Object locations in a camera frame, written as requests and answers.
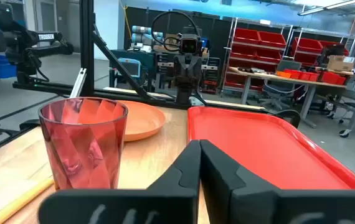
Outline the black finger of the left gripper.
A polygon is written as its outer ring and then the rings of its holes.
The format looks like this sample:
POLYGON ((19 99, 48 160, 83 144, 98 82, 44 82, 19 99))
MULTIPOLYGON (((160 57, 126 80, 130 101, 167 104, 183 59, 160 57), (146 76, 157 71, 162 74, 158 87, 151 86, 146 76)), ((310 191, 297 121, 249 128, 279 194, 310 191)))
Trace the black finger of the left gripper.
POLYGON ((197 60, 195 61, 191 61, 190 65, 189 65, 189 78, 190 78, 190 82, 191 82, 191 86, 193 88, 197 88, 199 86, 199 82, 202 78, 202 61, 201 60, 197 60))
POLYGON ((174 82, 179 88, 187 88, 189 86, 189 79, 187 77, 186 63, 179 60, 174 61, 174 82))

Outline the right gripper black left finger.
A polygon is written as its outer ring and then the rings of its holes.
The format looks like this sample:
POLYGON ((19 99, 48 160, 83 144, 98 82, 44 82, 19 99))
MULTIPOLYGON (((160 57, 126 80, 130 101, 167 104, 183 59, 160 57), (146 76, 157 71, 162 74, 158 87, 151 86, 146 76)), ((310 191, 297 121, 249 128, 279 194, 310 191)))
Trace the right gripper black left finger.
POLYGON ((47 197, 40 224, 196 224, 201 145, 191 141, 147 189, 72 189, 47 197))

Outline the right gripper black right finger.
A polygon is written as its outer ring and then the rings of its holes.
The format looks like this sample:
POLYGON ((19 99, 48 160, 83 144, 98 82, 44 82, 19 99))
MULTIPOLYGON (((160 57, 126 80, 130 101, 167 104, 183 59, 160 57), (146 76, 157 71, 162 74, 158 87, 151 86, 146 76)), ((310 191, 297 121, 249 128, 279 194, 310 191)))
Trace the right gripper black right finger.
POLYGON ((211 224, 355 224, 355 190, 282 190, 201 140, 211 224))

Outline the orange plastic plate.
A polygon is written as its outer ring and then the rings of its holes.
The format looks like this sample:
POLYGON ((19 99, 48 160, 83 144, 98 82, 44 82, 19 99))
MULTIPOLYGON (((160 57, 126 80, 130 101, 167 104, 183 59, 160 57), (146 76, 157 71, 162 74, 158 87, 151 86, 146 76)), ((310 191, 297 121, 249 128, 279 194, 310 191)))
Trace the orange plastic plate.
POLYGON ((136 101, 118 100, 128 108, 125 141, 137 141, 156 134, 165 124, 164 113, 151 105, 136 101))

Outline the red translucent faceted cup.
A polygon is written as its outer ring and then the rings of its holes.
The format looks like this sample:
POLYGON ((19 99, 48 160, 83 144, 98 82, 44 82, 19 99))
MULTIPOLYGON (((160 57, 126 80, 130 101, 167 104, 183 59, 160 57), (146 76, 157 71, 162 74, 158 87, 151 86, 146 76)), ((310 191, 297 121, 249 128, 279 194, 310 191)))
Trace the red translucent faceted cup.
POLYGON ((66 98, 38 114, 56 189, 116 188, 128 115, 124 104, 66 98))

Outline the yellow handled metal spoon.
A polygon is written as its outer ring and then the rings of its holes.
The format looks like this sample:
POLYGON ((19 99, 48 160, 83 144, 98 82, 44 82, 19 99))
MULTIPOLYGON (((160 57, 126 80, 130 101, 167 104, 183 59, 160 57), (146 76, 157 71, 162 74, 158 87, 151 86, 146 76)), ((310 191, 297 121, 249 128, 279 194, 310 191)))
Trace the yellow handled metal spoon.
POLYGON ((53 184, 54 178, 50 176, 39 184, 35 185, 33 188, 31 188, 24 194, 22 194, 20 197, 16 198, 11 203, 7 204, 2 209, 0 209, 0 224, 11 218, 15 213, 17 213, 28 203, 33 201, 36 197, 38 197, 42 192, 47 190, 53 184))

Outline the red plastic tray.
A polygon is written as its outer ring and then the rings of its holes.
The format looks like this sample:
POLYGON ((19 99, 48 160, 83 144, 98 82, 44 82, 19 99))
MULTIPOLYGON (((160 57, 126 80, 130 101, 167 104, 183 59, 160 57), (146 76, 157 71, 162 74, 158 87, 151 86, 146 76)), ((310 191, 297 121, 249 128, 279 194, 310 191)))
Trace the red plastic tray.
POLYGON ((355 190, 355 173, 276 116, 208 107, 187 111, 190 140, 206 139, 281 189, 355 190))

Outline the black drawer cabinet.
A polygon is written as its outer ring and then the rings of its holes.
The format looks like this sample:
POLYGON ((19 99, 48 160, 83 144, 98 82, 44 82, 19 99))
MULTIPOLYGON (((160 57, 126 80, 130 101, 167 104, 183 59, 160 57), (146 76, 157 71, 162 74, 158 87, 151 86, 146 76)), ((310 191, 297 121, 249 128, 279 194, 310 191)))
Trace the black drawer cabinet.
POLYGON ((204 91, 215 95, 219 84, 220 58, 209 57, 205 70, 204 91))

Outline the blue white teach pendant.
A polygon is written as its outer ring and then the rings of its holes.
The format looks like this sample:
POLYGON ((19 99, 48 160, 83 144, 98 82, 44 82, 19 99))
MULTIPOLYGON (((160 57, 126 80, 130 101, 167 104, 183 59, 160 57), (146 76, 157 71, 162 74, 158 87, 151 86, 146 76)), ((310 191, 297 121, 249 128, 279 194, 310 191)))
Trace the blue white teach pendant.
POLYGON ((124 66, 133 78, 141 76, 141 62, 131 58, 119 58, 118 61, 124 66))

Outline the wide rack with red bins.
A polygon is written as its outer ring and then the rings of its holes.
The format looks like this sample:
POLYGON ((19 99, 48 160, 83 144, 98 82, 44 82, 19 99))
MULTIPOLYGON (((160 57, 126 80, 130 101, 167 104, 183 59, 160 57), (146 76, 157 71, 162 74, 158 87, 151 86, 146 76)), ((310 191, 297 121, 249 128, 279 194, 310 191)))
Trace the wide rack with red bins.
POLYGON ((233 18, 229 31, 221 92, 240 93, 245 77, 235 74, 233 67, 245 67, 272 73, 287 55, 293 26, 265 20, 233 18))

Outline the grey office chair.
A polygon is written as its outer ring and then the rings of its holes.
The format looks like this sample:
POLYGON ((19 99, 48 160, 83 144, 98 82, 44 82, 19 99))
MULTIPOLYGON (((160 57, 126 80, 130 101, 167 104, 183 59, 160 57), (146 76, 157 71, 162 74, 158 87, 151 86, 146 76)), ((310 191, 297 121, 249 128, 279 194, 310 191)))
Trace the grey office chair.
MULTIPOLYGON (((285 69, 300 71, 301 63, 292 60, 281 60, 277 65, 276 73, 283 72, 285 69)), ((262 93, 265 98, 258 102, 262 106, 270 106, 277 111, 289 109, 292 105, 295 92, 295 84, 281 82, 277 80, 264 80, 262 93)))

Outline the silver aluminium bar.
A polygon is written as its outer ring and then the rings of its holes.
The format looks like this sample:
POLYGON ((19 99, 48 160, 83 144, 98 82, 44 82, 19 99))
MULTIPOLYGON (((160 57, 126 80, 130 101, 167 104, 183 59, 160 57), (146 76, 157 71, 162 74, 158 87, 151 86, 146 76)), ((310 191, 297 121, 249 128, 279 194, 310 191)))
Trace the silver aluminium bar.
POLYGON ((84 83, 85 77, 86 77, 86 71, 87 71, 86 68, 80 69, 69 98, 76 98, 76 97, 80 96, 81 91, 82 91, 82 87, 83 87, 83 83, 84 83))

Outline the cardboard box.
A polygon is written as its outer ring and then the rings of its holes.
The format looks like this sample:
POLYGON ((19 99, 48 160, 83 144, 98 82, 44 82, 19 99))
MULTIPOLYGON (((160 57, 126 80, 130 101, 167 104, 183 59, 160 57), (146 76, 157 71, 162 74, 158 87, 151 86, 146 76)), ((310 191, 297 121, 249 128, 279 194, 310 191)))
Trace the cardboard box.
POLYGON ((344 55, 330 55, 328 57, 327 69, 351 72, 354 68, 355 57, 347 57, 344 55))

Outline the hanging ceiling light bar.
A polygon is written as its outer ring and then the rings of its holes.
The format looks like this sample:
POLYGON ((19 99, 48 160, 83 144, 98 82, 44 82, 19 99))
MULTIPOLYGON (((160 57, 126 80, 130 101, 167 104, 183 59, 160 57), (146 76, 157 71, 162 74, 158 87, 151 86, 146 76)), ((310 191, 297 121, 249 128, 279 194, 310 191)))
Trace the hanging ceiling light bar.
POLYGON ((297 15, 298 16, 306 16, 308 14, 314 14, 314 13, 317 13, 317 12, 327 11, 327 10, 330 10, 330 9, 336 9, 336 8, 339 8, 339 7, 349 6, 349 5, 352 5, 352 4, 355 4, 355 0, 347 0, 347 1, 336 3, 336 4, 332 4, 332 5, 329 5, 329 6, 317 7, 317 8, 314 8, 314 9, 307 10, 307 11, 299 12, 297 15))

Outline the black aluminium frame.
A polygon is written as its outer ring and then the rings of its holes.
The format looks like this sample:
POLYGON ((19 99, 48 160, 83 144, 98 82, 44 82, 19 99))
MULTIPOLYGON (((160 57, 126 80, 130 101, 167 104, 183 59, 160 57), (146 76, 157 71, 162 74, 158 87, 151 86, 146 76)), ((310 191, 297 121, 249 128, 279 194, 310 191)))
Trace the black aluminium frame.
MULTIPOLYGON (((175 103, 173 99, 163 97, 155 97, 149 95, 142 87, 140 87, 132 78, 128 77, 128 71, 126 68, 117 61, 116 57, 107 49, 104 41, 100 40, 98 32, 95 32, 95 13, 94 13, 94 0, 80 0, 80 41, 81 41, 81 54, 80 63, 81 67, 86 71, 86 77, 83 79, 83 96, 98 96, 102 98, 108 98, 113 100, 128 100, 137 101, 140 103, 146 103, 152 106, 176 108, 180 110, 187 110, 192 105, 190 103, 175 103), (107 59, 116 64, 115 67, 118 71, 125 76, 133 87, 134 93, 123 93, 116 90, 106 92, 105 90, 96 90, 94 85, 94 45, 105 54, 107 59)), ((46 93, 55 93, 58 95, 70 95, 73 93, 72 85, 65 85, 51 82, 41 83, 28 83, 28 82, 14 82, 13 88, 41 91, 46 93)), ((205 101, 205 106, 211 106, 216 108, 225 108, 230 110, 240 111, 254 111, 257 113, 268 113, 265 108, 259 106, 248 106, 235 103, 224 103, 220 101, 205 101)))

